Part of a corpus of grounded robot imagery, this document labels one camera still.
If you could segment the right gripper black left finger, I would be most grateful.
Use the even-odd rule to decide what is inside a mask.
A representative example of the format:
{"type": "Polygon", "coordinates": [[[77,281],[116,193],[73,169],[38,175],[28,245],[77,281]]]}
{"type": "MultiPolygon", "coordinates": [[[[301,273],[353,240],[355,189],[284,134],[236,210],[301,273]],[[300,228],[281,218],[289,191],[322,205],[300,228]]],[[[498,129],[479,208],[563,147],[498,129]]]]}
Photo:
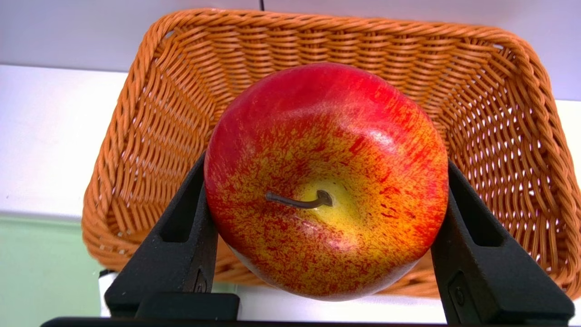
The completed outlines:
{"type": "Polygon", "coordinates": [[[104,294],[114,318],[237,318],[240,298],[213,293],[218,233],[200,157],[104,294]]]}

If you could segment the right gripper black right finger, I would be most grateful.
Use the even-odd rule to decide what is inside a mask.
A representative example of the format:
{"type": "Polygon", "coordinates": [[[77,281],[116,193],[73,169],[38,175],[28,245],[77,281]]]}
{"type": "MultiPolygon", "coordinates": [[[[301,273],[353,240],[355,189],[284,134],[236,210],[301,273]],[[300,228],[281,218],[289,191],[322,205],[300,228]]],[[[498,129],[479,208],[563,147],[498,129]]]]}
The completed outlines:
{"type": "Polygon", "coordinates": [[[448,209],[431,254],[449,324],[567,324],[575,306],[448,163],[448,209]]]}

